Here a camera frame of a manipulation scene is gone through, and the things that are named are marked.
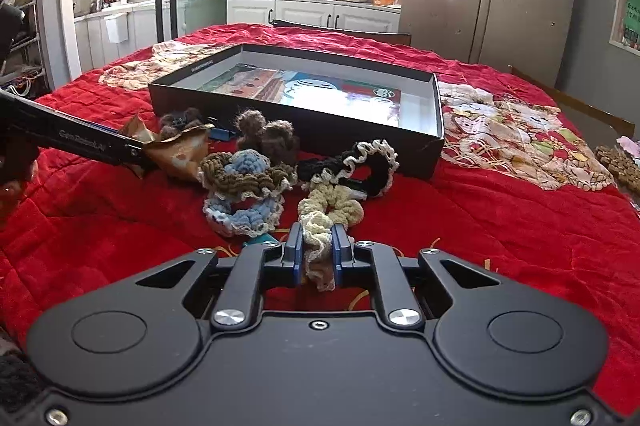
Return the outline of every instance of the cream scrunchie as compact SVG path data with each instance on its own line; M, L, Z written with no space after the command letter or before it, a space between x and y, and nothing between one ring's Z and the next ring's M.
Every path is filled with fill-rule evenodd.
M356 225L364 218L361 204L353 200L352 190L341 185L318 185L309 197L298 204L298 215L302 224L305 244L311 249L305 251L307 275L308 265L329 258L331 227L343 224L345 228ZM326 213L328 207L333 209Z

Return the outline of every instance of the silver bolt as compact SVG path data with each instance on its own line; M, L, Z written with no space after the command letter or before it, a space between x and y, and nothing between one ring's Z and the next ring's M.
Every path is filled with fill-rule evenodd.
M578 410L571 415L572 426L587 426L591 422L591 412L589 410Z
M213 319L220 325L239 325L244 321L244 313L238 309L225 309L216 312Z
M315 320L315 321L312 321L311 323L309 323L309 326L313 330L327 330L329 328L329 323L327 323L326 321L322 321L322 320Z
M65 424L69 422L69 417L66 416L66 413L56 410L55 408L49 410L45 418L52 426L65 426Z
M398 309L389 313L389 321L402 327L408 327L420 321L420 313L413 309Z

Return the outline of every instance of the red quilted fabric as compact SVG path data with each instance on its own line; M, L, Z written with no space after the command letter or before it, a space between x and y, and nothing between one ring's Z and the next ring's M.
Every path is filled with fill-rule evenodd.
M182 40L349 54L433 71L447 82L467 82L496 95L553 104L538 88L487 66L340 34L238 24L203 29ZM146 49L122 61L149 55ZM146 91L100 85L100 73L85 74L40 101L114 128L139 113L157 128ZM206 194L196 185L169 181L159 171L139 180L124 167L53 149L38 162L39 179L0 231L1 317L22 343L41 312L71 297L197 247L239 250L241 241L228 244L210 231L202 214ZM283 228L296 220L301 195L287 196ZM500 173L440 161L431 181L398 175L385 197L367 201L364 208L364 221L350 229L356 240L387 243L407 256L436 244L479 265L491 259L491 268L502 275L596 314L609 331L610 349L595 390L620 412L640 405L640 222L616 188L585 193L567 185L543 191ZM276 290L268 305L344 310L359 293ZM366 305L363 298L355 308Z

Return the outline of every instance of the crocheted scrunchie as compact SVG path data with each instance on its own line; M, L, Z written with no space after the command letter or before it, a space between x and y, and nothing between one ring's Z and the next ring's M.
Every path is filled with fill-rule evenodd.
M282 195L267 197L249 209L233 211L229 201L211 196L204 201L203 211L215 232L224 236L246 235L251 238L278 227L284 199Z
M319 185L298 204L305 244L309 246L305 249L306 275L316 282L319 291L335 289L333 272L319 266L331 257L331 227L344 224L348 228L364 217L362 206L351 196L346 186ZM328 207L333 209L326 213Z
M250 149L208 155L198 176L205 188L231 201L275 197L298 182L292 166L271 166L268 158Z
M398 169L396 151L384 140L356 143L352 149L327 159L306 159L298 163L298 178L311 189L325 183L340 183L363 191L369 197L385 194ZM363 181L351 180L360 165L367 164L371 175Z

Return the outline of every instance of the wooden chair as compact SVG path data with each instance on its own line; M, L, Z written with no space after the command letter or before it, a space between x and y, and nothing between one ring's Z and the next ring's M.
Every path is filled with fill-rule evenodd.
M344 29L322 28L320 26L308 26L306 24L294 24L284 20L272 21L274 28L299 28L299 29L315 29L324 32L339 32L348 36L357 36L358 38L370 38L376 42L393 45L411 46L411 35L407 32L364 32L364 31L346 31Z
M585 102L580 101L579 99L574 98L567 93L559 91L558 89L554 89L553 87L549 87L548 85L545 85L538 80L534 80L531 76L528 76L527 74L524 74L524 72L519 71L513 65L510 66L510 72L514 76L522 78L523 80L528 81L536 87L541 88L549 95L550 98L553 99L553 101L558 104L558 106L569 107L577 113L592 117L593 119L596 119L601 123L608 125L618 133L619 137L621 135L626 135L626 137L634 136L636 126L630 121L626 121L626 119L622 119L621 117L616 117L613 114L609 114L608 112L601 111L600 109L592 107L591 105L588 105Z

